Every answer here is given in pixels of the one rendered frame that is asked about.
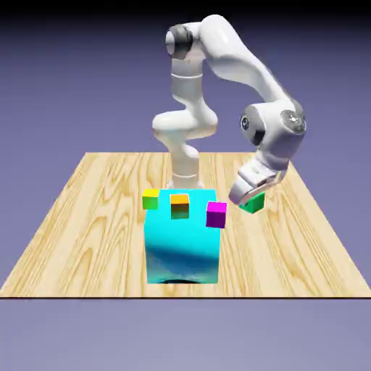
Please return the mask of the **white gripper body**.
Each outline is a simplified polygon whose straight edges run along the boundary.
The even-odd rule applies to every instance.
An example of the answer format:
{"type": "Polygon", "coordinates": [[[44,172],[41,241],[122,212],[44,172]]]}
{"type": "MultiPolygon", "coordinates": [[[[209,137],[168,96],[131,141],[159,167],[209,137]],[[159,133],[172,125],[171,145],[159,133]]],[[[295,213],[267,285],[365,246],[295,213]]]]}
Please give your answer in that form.
{"type": "Polygon", "coordinates": [[[251,159],[238,170],[229,199],[236,205],[244,205],[253,197],[280,183],[283,178],[283,170],[272,170],[260,161],[251,159]]]}

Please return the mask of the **small green cube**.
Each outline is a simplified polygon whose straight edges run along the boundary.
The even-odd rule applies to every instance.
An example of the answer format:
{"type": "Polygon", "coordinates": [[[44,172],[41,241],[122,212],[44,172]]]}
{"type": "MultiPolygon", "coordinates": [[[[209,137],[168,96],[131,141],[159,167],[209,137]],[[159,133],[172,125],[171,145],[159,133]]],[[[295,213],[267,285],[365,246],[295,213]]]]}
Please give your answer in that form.
{"type": "Polygon", "coordinates": [[[261,192],[249,199],[245,204],[240,204],[239,208],[244,210],[245,212],[254,214],[264,208],[264,201],[265,192],[261,192]]]}

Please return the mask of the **small magenta cube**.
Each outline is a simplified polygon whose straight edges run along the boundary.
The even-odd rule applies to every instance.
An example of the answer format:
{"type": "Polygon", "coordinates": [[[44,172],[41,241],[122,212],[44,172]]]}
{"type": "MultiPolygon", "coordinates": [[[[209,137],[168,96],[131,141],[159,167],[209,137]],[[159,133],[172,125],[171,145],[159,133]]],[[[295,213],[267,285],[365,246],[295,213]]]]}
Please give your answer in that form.
{"type": "Polygon", "coordinates": [[[209,201],[207,204],[206,226],[223,229],[226,222],[227,204],[219,201],[209,201]]]}

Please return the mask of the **small orange cube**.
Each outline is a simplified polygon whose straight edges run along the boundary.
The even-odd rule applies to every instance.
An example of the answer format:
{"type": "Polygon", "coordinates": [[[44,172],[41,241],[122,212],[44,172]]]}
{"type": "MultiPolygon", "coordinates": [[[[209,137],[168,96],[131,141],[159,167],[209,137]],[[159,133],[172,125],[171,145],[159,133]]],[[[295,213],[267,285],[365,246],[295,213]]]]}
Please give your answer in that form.
{"type": "Polygon", "coordinates": [[[170,195],[170,216],[174,219],[189,218],[189,195],[187,193],[177,193],[170,195]]]}

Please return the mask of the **small yellow cube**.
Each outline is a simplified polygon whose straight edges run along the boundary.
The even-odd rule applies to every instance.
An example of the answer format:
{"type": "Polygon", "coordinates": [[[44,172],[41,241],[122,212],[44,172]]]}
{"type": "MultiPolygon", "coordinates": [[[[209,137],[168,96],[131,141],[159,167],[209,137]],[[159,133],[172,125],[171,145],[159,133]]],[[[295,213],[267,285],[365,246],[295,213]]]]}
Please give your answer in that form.
{"type": "Polygon", "coordinates": [[[146,188],[142,193],[142,206],[144,210],[158,209],[159,189],[146,188]]]}

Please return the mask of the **large cyan box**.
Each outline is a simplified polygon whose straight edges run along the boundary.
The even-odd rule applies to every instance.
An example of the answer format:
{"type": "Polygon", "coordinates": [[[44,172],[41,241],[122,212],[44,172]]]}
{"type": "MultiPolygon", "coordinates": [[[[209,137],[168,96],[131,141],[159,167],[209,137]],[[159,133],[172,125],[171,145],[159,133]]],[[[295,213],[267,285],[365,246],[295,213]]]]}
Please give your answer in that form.
{"type": "Polygon", "coordinates": [[[214,189],[162,189],[158,208],[146,211],[144,241],[147,282],[210,283],[219,275],[220,229],[207,226],[214,189]],[[188,217],[171,216],[170,197],[189,195],[188,217]]]}

